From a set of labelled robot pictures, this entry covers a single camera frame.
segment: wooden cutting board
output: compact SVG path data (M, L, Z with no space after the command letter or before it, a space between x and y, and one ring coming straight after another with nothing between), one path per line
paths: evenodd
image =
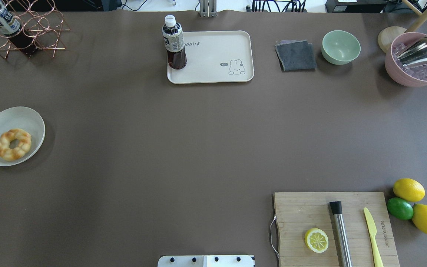
M390 217L383 192L276 192L274 206L278 226L279 267L339 267L329 202L342 201L352 265L374 267L370 236L363 208L373 216L376 241L385 267L400 267ZM329 237L323 253L310 250L304 235L310 228L322 229Z

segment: black muddler cap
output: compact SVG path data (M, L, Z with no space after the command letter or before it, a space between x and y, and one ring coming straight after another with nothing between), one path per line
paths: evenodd
M342 201L329 202L331 205L332 214L342 214Z

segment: yellow knife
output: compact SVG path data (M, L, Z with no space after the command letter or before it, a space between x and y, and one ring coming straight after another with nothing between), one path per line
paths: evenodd
M373 217L371 216L368 208L363 208L363 213L365 213L368 233L370 234L371 248L373 250L373 262L375 263L375 267L383 267L380 252L378 251L377 241L375 240L375 235L377 234L377 226L375 225L375 221L373 220Z

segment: rabbit illustration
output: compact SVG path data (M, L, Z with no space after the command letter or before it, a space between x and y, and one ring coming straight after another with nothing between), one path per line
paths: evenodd
M230 72L228 74L245 74L245 67L242 61L239 59L230 61Z

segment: gray cloth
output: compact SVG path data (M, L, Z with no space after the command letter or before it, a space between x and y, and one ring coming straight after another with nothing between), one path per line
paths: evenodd
M315 69L315 63L312 44L307 40L303 41L280 41L275 45L276 53L283 71L298 69Z

